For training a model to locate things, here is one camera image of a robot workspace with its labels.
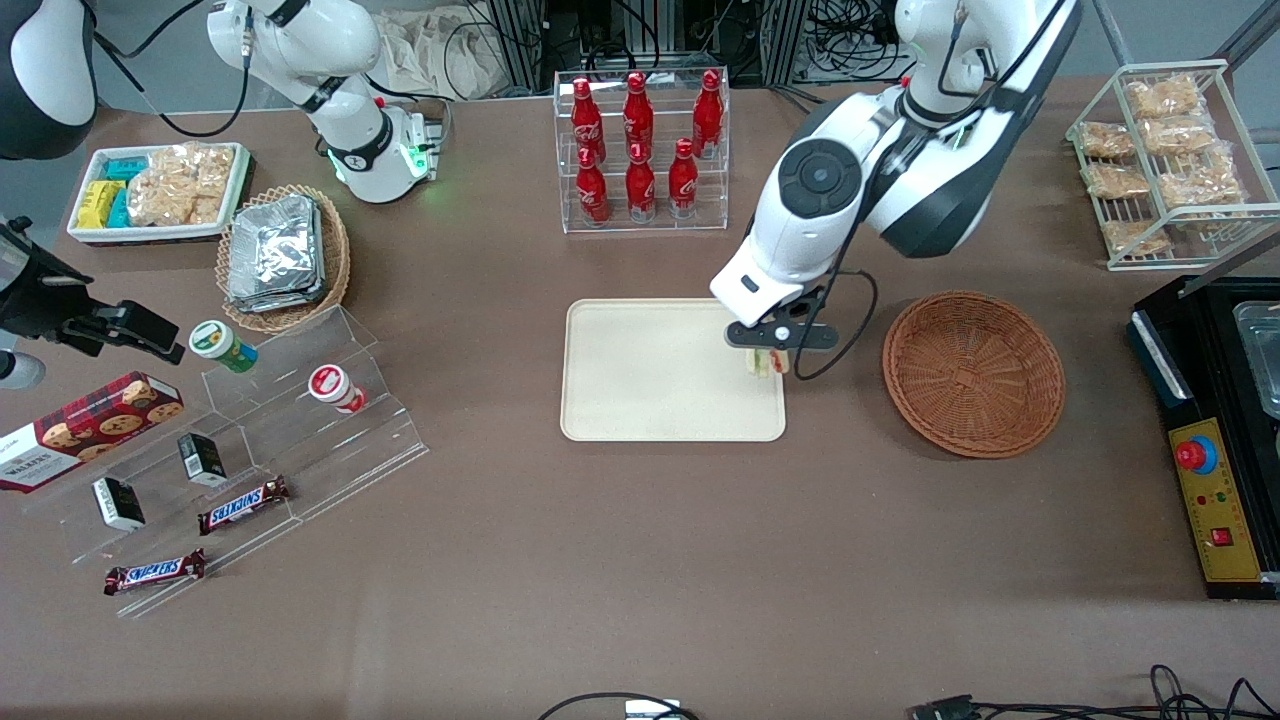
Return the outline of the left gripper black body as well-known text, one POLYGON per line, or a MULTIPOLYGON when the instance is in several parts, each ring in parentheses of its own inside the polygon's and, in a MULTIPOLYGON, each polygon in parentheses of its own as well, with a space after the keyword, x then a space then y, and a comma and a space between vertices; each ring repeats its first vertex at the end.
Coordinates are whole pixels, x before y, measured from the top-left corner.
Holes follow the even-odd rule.
POLYGON ((838 345, 838 332, 817 323, 819 309, 817 297, 800 297, 780 305, 755 325, 731 322, 724 329, 724 340, 736 348, 829 352, 838 345))

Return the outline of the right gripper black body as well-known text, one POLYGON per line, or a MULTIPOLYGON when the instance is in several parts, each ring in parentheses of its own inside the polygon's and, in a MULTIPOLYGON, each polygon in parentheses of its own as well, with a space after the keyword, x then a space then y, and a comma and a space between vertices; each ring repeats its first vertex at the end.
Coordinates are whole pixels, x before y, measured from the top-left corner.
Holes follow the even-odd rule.
POLYGON ((93 277, 32 242, 27 217, 3 220, 1 325, 10 334, 52 343, 101 343, 101 304, 93 277))

